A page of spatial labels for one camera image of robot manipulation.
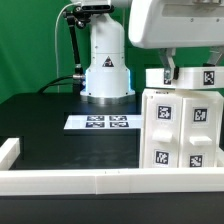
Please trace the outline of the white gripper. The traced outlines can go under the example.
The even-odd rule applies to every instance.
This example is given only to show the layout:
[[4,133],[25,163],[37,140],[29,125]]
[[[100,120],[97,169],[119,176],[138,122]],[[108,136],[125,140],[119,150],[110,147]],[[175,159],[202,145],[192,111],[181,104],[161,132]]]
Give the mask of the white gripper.
[[209,63],[224,59],[224,0],[133,0],[129,39],[139,48],[159,49],[164,81],[174,79],[175,48],[216,46]]

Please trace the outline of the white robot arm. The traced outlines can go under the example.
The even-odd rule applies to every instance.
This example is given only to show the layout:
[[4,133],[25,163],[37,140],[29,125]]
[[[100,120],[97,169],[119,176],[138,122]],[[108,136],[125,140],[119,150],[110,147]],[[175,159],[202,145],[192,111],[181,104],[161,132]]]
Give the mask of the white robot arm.
[[[163,67],[146,71],[146,85],[207,89],[224,86],[224,0],[70,0],[76,24],[91,25],[91,64],[83,99],[119,102],[134,96],[124,62],[124,38],[143,49],[160,51]],[[202,67],[182,68],[177,48],[210,47]]]

